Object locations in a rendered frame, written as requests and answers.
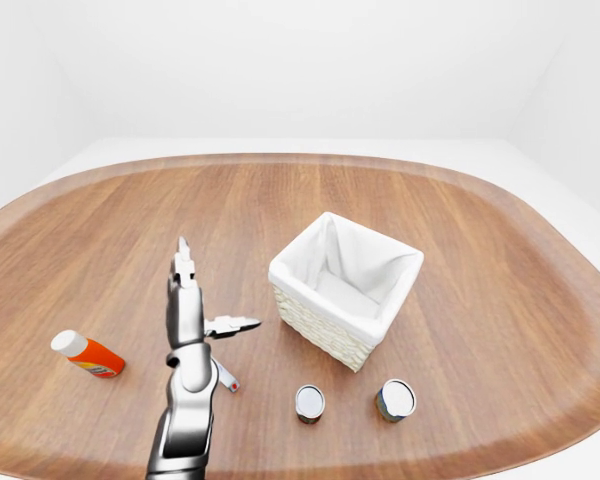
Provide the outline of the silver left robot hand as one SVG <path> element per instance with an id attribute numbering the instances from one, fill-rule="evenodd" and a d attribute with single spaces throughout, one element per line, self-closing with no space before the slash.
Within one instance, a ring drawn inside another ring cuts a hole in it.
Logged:
<path id="1" fill-rule="evenodd" d="M 245 316 L 216 316 L 205 318 L 203 294 L 196 279 L 195 262 L 188 241 L 180 236 L 167 281 L 166 328 L 172 350 L 206 338 L 228 338 L 253 330 L 261 321 Z"/>

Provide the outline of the white-lined wicker basket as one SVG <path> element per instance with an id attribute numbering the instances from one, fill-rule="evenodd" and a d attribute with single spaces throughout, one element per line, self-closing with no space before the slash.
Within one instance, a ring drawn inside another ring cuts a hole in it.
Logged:
<path id="1" fill-rule="evenodd" d="M 384 340 L 424 253 L 332 212 L 270 262 L 281 319 L 354 372 Z"/>

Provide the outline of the orange bottle with white cap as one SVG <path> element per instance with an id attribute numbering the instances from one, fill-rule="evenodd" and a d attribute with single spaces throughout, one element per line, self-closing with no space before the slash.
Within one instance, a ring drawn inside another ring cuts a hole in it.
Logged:
<path id="1" fill-rule="evenodd" d="M 98 378 L 115 377 L 126 365 L 122 357 L 75 330 L 56 334 L 50 342 L 50 348 Z"/>

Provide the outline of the small tin with silver lid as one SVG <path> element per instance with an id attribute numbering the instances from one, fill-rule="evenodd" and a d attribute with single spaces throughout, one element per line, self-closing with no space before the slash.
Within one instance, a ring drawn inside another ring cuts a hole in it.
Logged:
<path id="1" fill-rule="evenodd" d="M 295 395 L 295 412 L 305 424 L 317 423 L 324 413 L 326 400 L 322 391 L 315 385 L 301 386 Z"/>

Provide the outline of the tin with blue-green label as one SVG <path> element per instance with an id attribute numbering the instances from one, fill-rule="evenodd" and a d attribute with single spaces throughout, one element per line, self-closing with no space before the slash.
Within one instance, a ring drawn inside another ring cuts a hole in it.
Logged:
<path id="1" fill-rule="evenodd" d="M 405 381 L 389 379 L 376 393 L 375 405 L 385 421 L 397 423 L 415 412 L 417 398 Z"/>

